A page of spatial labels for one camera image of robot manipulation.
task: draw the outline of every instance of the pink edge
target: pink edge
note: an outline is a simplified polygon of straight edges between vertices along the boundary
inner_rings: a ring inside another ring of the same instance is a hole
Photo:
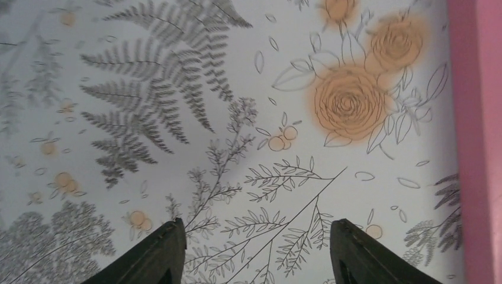
[[[448,4],[465,273],[502,284],[502,1]]]

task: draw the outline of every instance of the large orange rose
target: large orange rose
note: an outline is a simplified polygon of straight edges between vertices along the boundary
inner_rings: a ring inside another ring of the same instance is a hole
[[[375,76],[363,67],[342,66],[316,87],[315,111],[320,124],[342,144],[362,140],[384,122],[386,101]]]
[[[342,22],[348,19],[355,6],[355,0],[324,0],[326,18],[332,22]]]
[[[372,73],[393,72],[413,64],[423,47],[422,30],[411,20],[391,17],[372,33],[365,66]]]

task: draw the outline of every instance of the pink strip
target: pink strip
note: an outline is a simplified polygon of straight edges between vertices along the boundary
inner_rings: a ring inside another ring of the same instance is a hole
[[[502,1],[448,3],[466,276],[502,284]]]

